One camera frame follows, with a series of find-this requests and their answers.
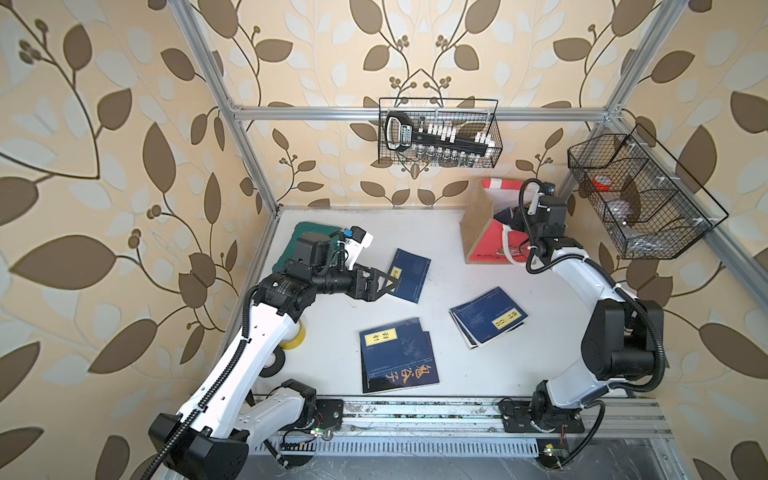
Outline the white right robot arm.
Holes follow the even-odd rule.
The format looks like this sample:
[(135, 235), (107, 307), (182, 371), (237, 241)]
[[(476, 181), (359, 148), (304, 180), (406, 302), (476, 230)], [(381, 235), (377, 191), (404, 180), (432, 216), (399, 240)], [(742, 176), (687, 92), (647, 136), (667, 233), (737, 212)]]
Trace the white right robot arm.
[(557, 274), (592, 313), (577, 360), (558, 376), (541, 381), (529, 407), (531, 425), (551, 432), (623, 390), (648, 393), (665, 375), (664, 313), (655, 301), (629, 293), (583, 246), (565, 234), (567, 208), (551, 187), (531, 178), (518, 193), (513, 223), (528, 237), (525, 269)]

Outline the green plastic tool case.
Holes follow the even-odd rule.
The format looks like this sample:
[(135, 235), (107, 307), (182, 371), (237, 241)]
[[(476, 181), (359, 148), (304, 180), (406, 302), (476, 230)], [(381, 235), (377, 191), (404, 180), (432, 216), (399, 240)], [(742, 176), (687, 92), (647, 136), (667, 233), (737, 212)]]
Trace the green plastic tool case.
[(273, 264), (272, 272), (273, 273), (279, 272), (283, 268), (285, 262), (288, 259), (290, 259), (291, 256), (293, 255), (298, 239), (301, 238), (304, 234), (317, 233), (317, 234), (330, 236), (332, 233), (339, 230), (340, 230), (340, 227), (338, 226), (331, 226), (331, 225), (325, 225), (325, 224), (319, 224), (319, 223), (313, 223), (313, 222), (307, 222), (307, 221), (299, 222), (294, 227), (290, 240), (286, 244), (286, 247), (283, 250), (282, 254), (278, 257), (277, 261)]

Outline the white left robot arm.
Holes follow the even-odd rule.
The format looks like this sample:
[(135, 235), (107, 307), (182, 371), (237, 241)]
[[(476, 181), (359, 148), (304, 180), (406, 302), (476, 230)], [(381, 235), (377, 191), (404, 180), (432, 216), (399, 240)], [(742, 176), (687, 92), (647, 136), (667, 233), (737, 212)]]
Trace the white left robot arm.
[(296, 240), (282, 268), (246, 292), (241, 331), (201, 386), (177, 413), (160, 414), (150, 426), (157, 454), (143, 478), (166, 467), (173, 479), (235, 479), (256, 446), (285, 427), (313, 421), (316, 391), (295, 380), (249, 410), (242, 406), (276, 349), (298, 334), (317, 296), (374, 302), (396, 288), (396, 278), (358, 264), (372, 240), (358, 226)]

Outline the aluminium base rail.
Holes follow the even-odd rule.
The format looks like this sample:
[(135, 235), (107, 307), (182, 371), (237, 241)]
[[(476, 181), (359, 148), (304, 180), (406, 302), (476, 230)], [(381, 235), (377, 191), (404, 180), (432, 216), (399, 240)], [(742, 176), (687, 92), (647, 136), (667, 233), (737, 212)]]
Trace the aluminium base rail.
[(535, 458), (590, 445), (647, 446), (662, 461), (677, 445), (659, 405), (607, 397), (543, 426), (522, 397), (321, 396), (309, 426), (270, 436), (289, 455)]

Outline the dark book large white characters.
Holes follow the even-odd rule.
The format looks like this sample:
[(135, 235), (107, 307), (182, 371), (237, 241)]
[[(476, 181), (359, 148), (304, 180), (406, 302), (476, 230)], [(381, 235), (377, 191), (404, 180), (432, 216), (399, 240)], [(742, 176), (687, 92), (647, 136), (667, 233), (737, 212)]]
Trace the dark book large white characters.
[(424, 361), (414, 365), (408, 365), (390, 373), (381, 374), (370, 378), (367, 374), (365, 355), (361, 354), (361, 378), (362, 392), (364, 394), (382, 393), (390, 390), (436, 385), (440, 383), (439, 371), (435, 362), (432, 349), (431, 335), (423, 332), (424, 341), (431, 354)]

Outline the navy book yellow label front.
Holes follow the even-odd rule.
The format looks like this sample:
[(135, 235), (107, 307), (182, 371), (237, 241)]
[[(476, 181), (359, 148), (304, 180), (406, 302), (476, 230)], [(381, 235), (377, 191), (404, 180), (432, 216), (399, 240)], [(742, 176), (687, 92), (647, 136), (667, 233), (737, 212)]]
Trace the navy book yellow label front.
[(359, 333), (363, 391), (373, 393), (402, 385), (400, 372), (430, 357), (418, 318), (396, 321)]

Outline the red tape roll in basket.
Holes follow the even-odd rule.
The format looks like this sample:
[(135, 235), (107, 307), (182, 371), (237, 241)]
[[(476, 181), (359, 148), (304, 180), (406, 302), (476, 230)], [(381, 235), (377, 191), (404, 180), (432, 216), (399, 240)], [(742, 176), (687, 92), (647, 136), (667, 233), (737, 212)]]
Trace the red tape roll in basket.
[(613, 186), (613, 180), (606, 175), (595, 175), (592, 179), (592, 184), (596, 191), (608, 192)]

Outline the yellow tape roll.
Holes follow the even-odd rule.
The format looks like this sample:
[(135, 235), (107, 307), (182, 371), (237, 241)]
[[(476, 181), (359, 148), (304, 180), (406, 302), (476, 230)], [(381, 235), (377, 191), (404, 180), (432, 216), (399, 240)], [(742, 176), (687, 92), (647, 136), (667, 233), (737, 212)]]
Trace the yellow tape roll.
[(293, 350), (298, 348), (306, 337), (306, 329), (301, 320), (296, 322), (284, 336), (279, 346), (283, 350)]

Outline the navy book with yellow label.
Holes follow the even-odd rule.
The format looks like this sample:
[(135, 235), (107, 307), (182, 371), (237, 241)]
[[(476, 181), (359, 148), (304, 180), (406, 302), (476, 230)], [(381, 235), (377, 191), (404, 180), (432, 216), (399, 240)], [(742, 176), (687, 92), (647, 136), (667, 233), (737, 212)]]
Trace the navy book with yellow label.
[(390, 294), (418, 304), (425, 285), (431, 260), (398, 248), (390, 265), (389, 275), (398, 280)]

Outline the socket wrench set in basket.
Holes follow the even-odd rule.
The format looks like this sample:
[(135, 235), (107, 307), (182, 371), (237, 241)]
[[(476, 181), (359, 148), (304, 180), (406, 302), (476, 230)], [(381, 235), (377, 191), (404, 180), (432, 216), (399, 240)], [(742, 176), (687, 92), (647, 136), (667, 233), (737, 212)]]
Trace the socket wrench set in basket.
[(384, 142), (388, 150), (403, 153), (409, 149), (426, 147), (457, 151), (466, 155), (490, 157), (496, 142), (484, 132), (476, 132), (472, 138), (460, 137), (458, 130), (446, 124), (415, 124), (409, 115), (391, 111), (386, 115)]

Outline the red and burlap canvas bag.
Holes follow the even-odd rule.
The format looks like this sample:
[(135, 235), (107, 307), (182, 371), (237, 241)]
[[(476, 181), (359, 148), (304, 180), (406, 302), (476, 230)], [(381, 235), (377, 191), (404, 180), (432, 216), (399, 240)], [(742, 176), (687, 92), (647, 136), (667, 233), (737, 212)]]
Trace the red and burlap canvas bag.
[(513, 226), (519, 206), (521, 181), (490, 178), (470, 185), (459, 223), (467, 264), (524, 264), (529, 255), (528, 235)]

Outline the black tape roll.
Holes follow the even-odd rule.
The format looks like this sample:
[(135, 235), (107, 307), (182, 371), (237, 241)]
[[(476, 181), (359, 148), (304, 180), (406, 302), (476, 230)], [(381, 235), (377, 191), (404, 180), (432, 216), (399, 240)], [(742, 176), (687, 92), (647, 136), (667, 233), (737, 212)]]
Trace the black tape roll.
[(277, 375), (284, 367), (286, 356), (284, 350), (278, 346), (266, 360), (259, 373), (261, 378), (271, 378)]

